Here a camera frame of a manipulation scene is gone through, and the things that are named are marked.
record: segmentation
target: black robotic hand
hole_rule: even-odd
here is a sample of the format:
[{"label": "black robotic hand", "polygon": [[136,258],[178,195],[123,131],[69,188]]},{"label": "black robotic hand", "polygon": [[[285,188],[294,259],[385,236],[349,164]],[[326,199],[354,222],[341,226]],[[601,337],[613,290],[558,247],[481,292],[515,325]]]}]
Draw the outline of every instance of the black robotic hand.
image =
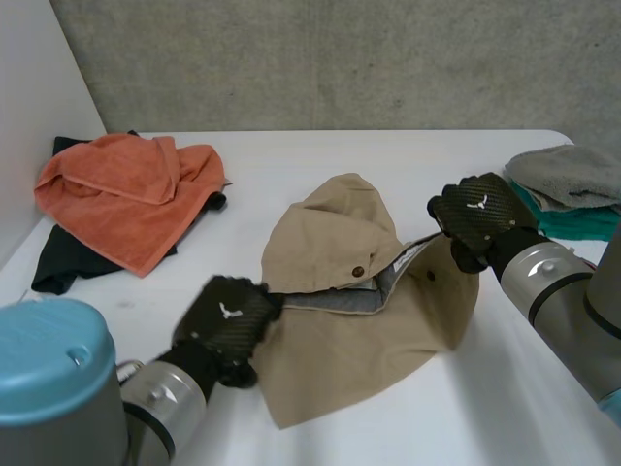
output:
[{"label": "black robotic hand", "polygon": [[537,235],[537,220],[531,211],[494,173],[445,186],[441,196],[429,201],[427,211],[452,239],[453,259],[466,273],[484,270],[498,239],[507,239],[507,232],[528,230]]},{"label": "black robotic hand", "polygon": [[177,326],[173,343],[198,343],[207,349],[223,385],[253,386],[257,377],[248,361],[269,323],[280,316],[281,307],[265,285],[216,276]]}]

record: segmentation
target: snap button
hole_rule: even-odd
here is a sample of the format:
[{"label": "snap button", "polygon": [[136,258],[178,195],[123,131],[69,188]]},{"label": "snap button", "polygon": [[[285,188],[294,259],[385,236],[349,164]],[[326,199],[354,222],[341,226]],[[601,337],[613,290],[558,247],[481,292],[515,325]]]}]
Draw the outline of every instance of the snap button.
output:
[{"label": "snap button", "polygon": [[356,279],[362,277],[363,275],[365,275],[365,269],[360,266],[354,267],[351,271],[351,275],[353,275]]}]

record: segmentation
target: orange towel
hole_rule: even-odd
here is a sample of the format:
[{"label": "orange towel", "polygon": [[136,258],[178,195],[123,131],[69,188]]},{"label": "orange towel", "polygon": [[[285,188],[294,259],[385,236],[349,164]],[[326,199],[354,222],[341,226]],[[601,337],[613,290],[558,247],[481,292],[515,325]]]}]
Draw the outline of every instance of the orange towel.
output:
[{"label": "orange towel", "polygon": [[171,137],[110,134],[55,156],[35,199],[85,245],[144,277],[223,186],[211,146],[176,149]]}]

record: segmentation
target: black wrist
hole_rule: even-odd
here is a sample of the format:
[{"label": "black wrist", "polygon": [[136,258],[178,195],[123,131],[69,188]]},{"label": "black wrist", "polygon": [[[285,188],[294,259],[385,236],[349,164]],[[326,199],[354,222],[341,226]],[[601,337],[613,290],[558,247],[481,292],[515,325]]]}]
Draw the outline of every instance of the black wrist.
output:
[{"label": "black wrist", "polygon": [[182,369],[200,386],[205,402],[209,401],[213,386],[218,380],[218,370],[214,355],[203,345],[191,340],[179,342],[157,360]]},{"label": "black wrist", "polygon": [[494,269],[496,278],[500,281],[506,266],[513,257],[532,245],[549,241],[551,240],[541,236],[534,229],[513,228],[501,233],[494,239],[492,248],[486,254],[487,261]]}]

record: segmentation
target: table surface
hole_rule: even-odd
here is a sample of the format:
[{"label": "table surface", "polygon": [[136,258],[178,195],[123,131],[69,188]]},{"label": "table surface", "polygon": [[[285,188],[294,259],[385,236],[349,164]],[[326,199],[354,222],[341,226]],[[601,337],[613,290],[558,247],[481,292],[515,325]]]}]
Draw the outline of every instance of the table surface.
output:
[{"label": "table surface", "polygon": [[[164,133],[145,134],[145,137]],[[260,280],[260,259],[287,207],[328,178],[357,172],[380,192],[402,242],[434,231],[427,200],[468,175],[501,172],[514,155],[571,141],[553,131],[312,131],[167,133],[179,147],[211,144],[228,207],[198,221],[179,254],[138,279],[78,280],[67,297],[106,318],[118,359],[149,360],[213,274]],[[52,227],[44,218],[0,271],[0,304],[28,291]],[[601,242],[563,242],[598,261]],[[278,430],[258,387],[217,386],[176,466],[612,466],[621,433],[599,413],[528,322],[481,274],[474,317],[458,350],[435,356],[379,395]]]}]

